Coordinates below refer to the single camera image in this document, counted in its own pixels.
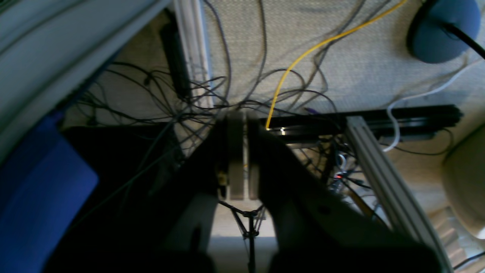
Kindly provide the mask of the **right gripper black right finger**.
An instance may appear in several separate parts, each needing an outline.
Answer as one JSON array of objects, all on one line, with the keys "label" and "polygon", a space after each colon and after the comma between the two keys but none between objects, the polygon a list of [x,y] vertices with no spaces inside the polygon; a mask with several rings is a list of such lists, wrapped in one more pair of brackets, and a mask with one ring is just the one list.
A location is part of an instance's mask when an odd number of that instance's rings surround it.
[{"label": "right gripper black right finger", "polygon": [[270,273],[441,273],[430,247],[344,204],[257,121],[248,145],[277,234]]}]

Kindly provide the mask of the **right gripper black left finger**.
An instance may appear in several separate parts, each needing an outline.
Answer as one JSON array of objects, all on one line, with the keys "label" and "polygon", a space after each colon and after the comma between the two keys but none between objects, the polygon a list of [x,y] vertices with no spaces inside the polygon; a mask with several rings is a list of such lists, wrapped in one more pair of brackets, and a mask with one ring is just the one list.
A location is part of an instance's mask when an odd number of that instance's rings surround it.
[{"label": "right gripper black left finger", "polygon": [[50,257],[51,273],[213,273],[207,255],[214,213],[227,186],[244,195],[243,118],[219,118],[205,141],[163,182],[134,178],[135,196],[97,202]]}]

